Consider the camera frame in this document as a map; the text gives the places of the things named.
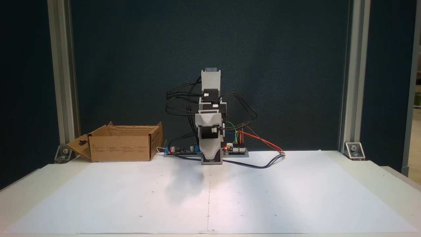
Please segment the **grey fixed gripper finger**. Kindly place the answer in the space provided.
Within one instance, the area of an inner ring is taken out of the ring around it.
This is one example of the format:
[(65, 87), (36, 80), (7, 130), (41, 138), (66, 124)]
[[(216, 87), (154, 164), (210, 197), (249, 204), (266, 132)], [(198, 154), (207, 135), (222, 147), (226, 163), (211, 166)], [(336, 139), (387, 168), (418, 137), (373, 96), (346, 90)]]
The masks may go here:
[(205, 159), (214, 159), (220, 148), (220, 139), (199, 139), (199, 149)]

